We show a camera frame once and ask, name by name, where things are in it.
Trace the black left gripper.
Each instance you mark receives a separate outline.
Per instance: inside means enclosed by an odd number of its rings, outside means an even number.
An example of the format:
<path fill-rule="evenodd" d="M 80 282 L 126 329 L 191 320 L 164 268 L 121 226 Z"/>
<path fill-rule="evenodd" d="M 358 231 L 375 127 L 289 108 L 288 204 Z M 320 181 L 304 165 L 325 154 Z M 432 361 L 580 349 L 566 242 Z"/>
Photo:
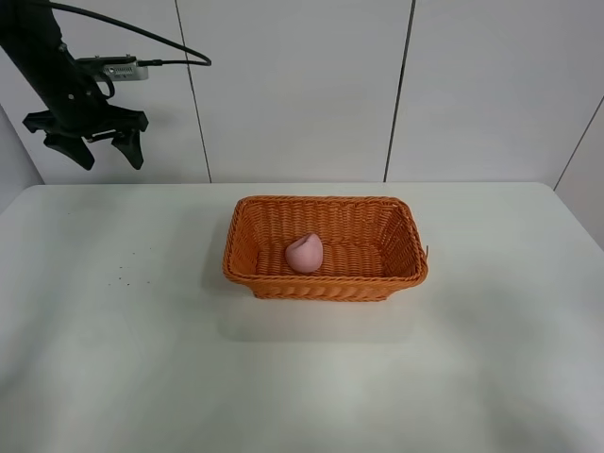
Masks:
<path fill-rule="evenodd" d="M 80 71 L 45 75 L 31 85 L 46 105 L 46 110 L 27 114 L 24 126 L 30 132 L 43 130 L 62 134 L 47 133 L 43 141 L 46 147 L 90 171 L 95 159 L 79 137 L 89 138 L 115 130 L 117 133 L 111 145 L 135 170 L 142 168 L 140 132 L 148 127 L 144 112 L 111 105 L 93 76 Z"/>

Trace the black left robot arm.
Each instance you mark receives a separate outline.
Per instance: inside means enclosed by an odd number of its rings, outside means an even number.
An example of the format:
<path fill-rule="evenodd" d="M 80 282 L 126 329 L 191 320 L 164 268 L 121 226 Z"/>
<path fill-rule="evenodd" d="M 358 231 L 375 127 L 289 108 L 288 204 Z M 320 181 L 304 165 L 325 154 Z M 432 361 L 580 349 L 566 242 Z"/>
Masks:
<path fill-rule="evenodd" d="M 87 143 L 111 140 L 134 169 L 142 168 L 146 115 L 108 102 L 114 86 L 104 61 L 72 57 L 48 1 L 3 1 L 1 47 L 46 105 L 23 120 L 30 132 L 45 133 L 45 146 L 91 170 Z"/>

